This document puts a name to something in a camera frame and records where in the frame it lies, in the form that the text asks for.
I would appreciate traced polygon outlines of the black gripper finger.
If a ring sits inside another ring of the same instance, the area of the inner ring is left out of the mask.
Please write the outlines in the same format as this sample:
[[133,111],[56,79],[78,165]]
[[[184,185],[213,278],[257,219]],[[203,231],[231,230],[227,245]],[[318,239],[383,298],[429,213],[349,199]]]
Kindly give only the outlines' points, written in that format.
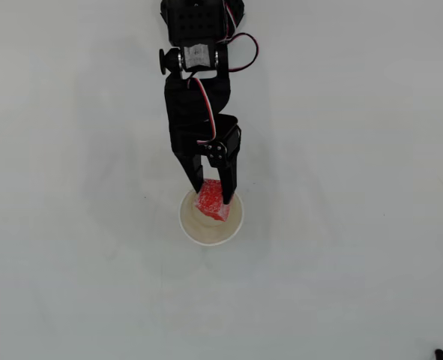
[[237,187],[237,159],[239,140],[211,142],[205,146],[205,156],[211,167],[217,169],[222,188],[223,203],[230,204]]
[[175,153],[175,156],[183,167],[193,189],[198,194],[204,183],[201,155]]

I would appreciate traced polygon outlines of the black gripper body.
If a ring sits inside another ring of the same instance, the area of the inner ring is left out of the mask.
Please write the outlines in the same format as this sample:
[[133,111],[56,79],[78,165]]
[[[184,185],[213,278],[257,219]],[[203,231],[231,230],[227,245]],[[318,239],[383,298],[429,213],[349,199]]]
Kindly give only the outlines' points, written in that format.
[[221,141],[230,133],[236,138],[229,140],[239,140],[241,147],[238,119],[221,112],[231,94],[230,78],[184,79],[180,73],[171,73],[166,78],[164,94],[174,152],[181,150],[183,138],[197,144]]

